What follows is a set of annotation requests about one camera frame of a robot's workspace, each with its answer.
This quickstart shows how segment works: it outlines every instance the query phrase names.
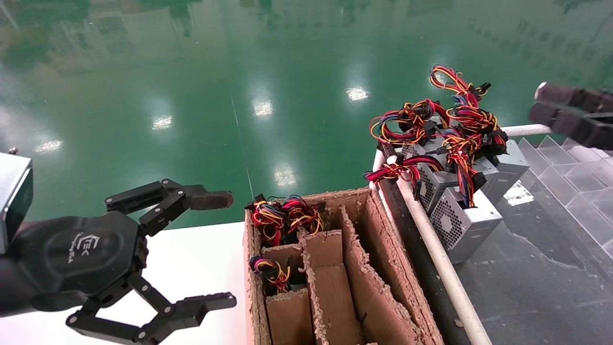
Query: white tube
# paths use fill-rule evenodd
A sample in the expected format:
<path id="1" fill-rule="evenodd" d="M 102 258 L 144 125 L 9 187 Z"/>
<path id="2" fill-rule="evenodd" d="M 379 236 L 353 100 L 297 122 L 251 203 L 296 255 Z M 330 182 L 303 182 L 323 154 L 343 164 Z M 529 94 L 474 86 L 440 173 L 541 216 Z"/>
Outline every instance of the white tube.
<path id="1" fill-rule="evenodd" d="M 523 125 L 523 126 L 511 126 L 502 127 L 506 135 L 511 136 L 531 136 L 534 134 L 546 134 L 551 133 L 551 128 L 544 125 Z"/>
<path id="2" fill-rule="evenodd" d="M 383 152 L 381 152 L 380 150 L 377 150 L 375 152 L 375 162 L 373 163 L 373 171 L 377 171 L 379 169 L 381 169 L 381 166 L 383 165 L 383 162 L 385 162 L 385 157 L 383 157 Z M 372 190 L 377 190 L 377 186 L 372 183 L 369 182 L 368 183 L 368 187 Z"/>
<path id="3" fill-rule="evenodd" d="M 398 188 L 405 199 L 406 207 L 409 209 L 411 216 L 415 220 L 419 234 L 424 240 L 424 244 L 428 249 L 428 253 L 432 258 L 432 262 L 436 267 L 438 274 L 441 276 L 441 281 L 445 285 L 447 294 L 454 305 L 455 311 L 458 313 L 462 326 L 470 339 L 472 345 L 492 345 L 492 342 L 483 328 L 483 324 L 474 310 L 464 286 L 460 278 L 455 273 L 454 267 L 449 261 L 447 252 L 441 241 L 438 239 L 424 208 L 418 200 L 413 197 L 413 188 L 407 181 L 398 179 Z"/>

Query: white table surface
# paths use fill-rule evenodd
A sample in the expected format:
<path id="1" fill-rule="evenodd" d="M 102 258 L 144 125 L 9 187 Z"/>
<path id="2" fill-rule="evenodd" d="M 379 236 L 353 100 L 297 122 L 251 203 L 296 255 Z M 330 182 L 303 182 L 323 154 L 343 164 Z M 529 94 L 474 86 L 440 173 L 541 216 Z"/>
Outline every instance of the white table surface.
<path id="1" fill-rule="evenodd" d="M 148 239 L 150 252 L 143 277 L 171 303 L 218 292 L 232 292 L 237 298 L 236 307 L 209 312 L 200 327 L 176 331 L 162 345 L 246 343 L 243 231 L 243 222 L 239 222 L 167 230 Z M 0 344 L 112 344 L 68 328 L 66 318 L 77 309 L 0 318 Z M 132 291 L 114 306 L 101 309 L 97 316 L 141 326 L 155 314 Z"/>

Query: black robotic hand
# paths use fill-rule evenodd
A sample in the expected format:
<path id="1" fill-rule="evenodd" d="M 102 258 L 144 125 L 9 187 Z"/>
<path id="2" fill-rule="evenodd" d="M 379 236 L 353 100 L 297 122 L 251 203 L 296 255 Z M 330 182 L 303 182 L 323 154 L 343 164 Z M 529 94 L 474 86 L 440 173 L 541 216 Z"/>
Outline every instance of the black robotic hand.
<path id="1" fill-rule="evenodd" d="M 208 311 L 232 308 L 231 293 L 189 297 L 174 304 L 141 276 L 147 266 L 147 239 L 187 209 L 229 207 L 231 192 L 208 192 L 164 179 L 105 199 L 101 217 L 63 217 L 21 225 L 0 255 L 0 317 L 31 311 L 83 307 L 68 327 L 121 344 L 159 344 L 173 331 L 197 327 Z M 139 222 L 127 215 L 155 206 Z M 115 304 L 134 289 L 157 310 L 137 327 L 100 319 L 100 308 Z"/>
<path id="2" fill-rule="evenodd" d="M 613 94 L 542 83 L 530 108 L 532 122 L 546 125 L 585 147 L 613 150 Z"/>

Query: wire bundle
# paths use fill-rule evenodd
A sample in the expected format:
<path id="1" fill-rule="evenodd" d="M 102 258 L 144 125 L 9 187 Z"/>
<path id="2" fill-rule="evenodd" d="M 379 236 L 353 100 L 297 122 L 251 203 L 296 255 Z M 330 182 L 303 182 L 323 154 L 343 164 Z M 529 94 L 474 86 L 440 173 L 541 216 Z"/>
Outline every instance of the wire bundle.
<path id="1" fill-rule="evenodd" d="M 439 134 L 444 138 L 443 146 L 448 151 L 447 163 L 455 167 L 460 193 L 464 197 L 466 207 L 474 207 L 473 195 L 475 178 L 478 173 L 472 168 L 474 155 L 481 146 L 481 136 L 474 134 L 464 138 L 457 129 L 447 130 Z"/>
<path id="2" fill-rule="evenodd" d="M 373 172 L 369 171 L 364 174 L 364 178 L 369 182 L 377 183 L 383 179 L 401 178 L 407 182 L 413 182 L 421 179 L 418 163 L 428 164 L 433 171 L 443 171 L 443 165 L 431 156 L 413 156 L 405 159 L 401 164 L 383 164 L 383 168 Z"/>
<path id="3" fill-rule="evenodd" d="M 262 234 L 271 245 L 280 246 L 282 231 L 286 224 L 286 214 L 266 200 L 256 201 L 253 206 L 251 220 L 255 226 L 262 228 Z"/>
<path id="4" fill-rule="evenodd" d="M 370 122 L 370 134 L 384 143 L 417 144 L 427 138 L 426 122 L 434 113 L 440 114 L 441 121 L 444 125 L 447 124 L 445 110 L 438 103 L 430 99 L 415 104 L 405 103 L 400 110 L 392 110 L 383 116 L 375 117 Z M 407 130 L 391 130 L 389 128 L 391 123 L 396 123 L 401 129 L 404 127 Z"/>
<path id="5" fill-rule="evenodd" d="M 267 201 L 260 194 L 246 208 L 253 211 L 251 220 L 273 247 L 288 244 L 288 240 L 293 243 L 298 227 L 304 227 L 311 235 L 324 229 L 319 209 L 310 206 L 298 195 L 290 195 L 282 201 Z"/>
<path id="6" fill-rule="evenodd" d="M 451 79 L 451 82 L 442 83 L 437 78 L 437 74 L 445 75 Z M 492 113 L 479 108 L 479 101 L 487 94 L 487 89 L 491 84 L 484 83 L 475 88 L 472 83 L 466 83 L 460 75 L 461 73 L 440 65 L 432 67 L 430 71 L 430 81 L 434 86 L 455 92 L 452 97 L 455 104 L 453 108 L 446 111 L 447 118 L 461 123 L 467 133 L 489 134 L 494 132 L 495 135 L 492 135 L 483 144 L 499 145 L 505 151 L 506 139 L 502 136 L 503 133 L 498 126 L 498 119 Z"/>
<path id="7" fill-rule="evenodd" d="M 291 286 L 287 282 L 291 268 L 287 266 L 287 272 L 284 272 L 281 265 L 273 260 L 255 256 L 249 260 L 249 267 L 255 274 L 262 276 L 270 285 L 276 287 L 276 292 L 288 292 Z"/>
<path id="8" fill-rule="evenodd" d="M 288 196 L 281 204 L 281 208 L 289 218 L 288 233 L 293 233 L 299 226 L 302 226 L 309 229 L 311 235 L 314 235 L 324 227 L 319 211 L 309 206 L 303 198 L 297 195 Z"/>

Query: silver metal casing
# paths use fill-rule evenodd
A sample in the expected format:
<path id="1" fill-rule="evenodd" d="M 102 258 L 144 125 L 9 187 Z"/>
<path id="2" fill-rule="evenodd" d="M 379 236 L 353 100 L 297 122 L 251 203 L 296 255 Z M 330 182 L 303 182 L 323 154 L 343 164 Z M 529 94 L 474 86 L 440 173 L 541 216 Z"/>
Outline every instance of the silver metal casing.
<path id="1" fill-rule="evenodd" d="M 419 145 L 410 145 L 403 148 L 403 155 L 405 158 L 416 155 L 425 155 L 426 152 L 430 152 L 441 147 L 442 142 L 442 138 L 435 138 L 432 142 L 429 142 L 423 147 Z M 447 155 L 442 154 L 431 156 L 435 157 L 443 166 L 447 164 Z M 430 215 L 445 189 L 458 186 L 457 176 L 446 171 L 434 172 L 430 169 L 428 164 L 425 163 L 419 163 L 417 167 L 419 168 L 422 181 L 421 189 L 419 190 L 419 201 L 421 201 L 426 214 Z M 485 185 L 481 187 L 481 190 L 487 188 L 490 182 L 495 180 L 498 176 L 498 170 L 496 167 L 494 167 L 494 165 L 484 157 L 479 158 L 474 162 L 473 169 L 482 172 L 487 181 Z"/>
<path id="2" fill-rule="evenodd" d="M 502 221 L 502 216 L 485 194 L 474 194 L 475 207 L 462 209 L 458 187 L 447 188 L 438 201 L 430 222 L 452 263 L 464 262 L 487 239 Z"/>
<path id="3" fill-rule="evenodd" d="M 517 146 L 515 140 L 506 142 L 506 155 L 498 155 L 492 164 L 498 170 L 496 179 L 487 184 L 482 190 L 492 204 L 496 205 L 504 194 L 519 180 L 528 170 L 530 165 Z"/>

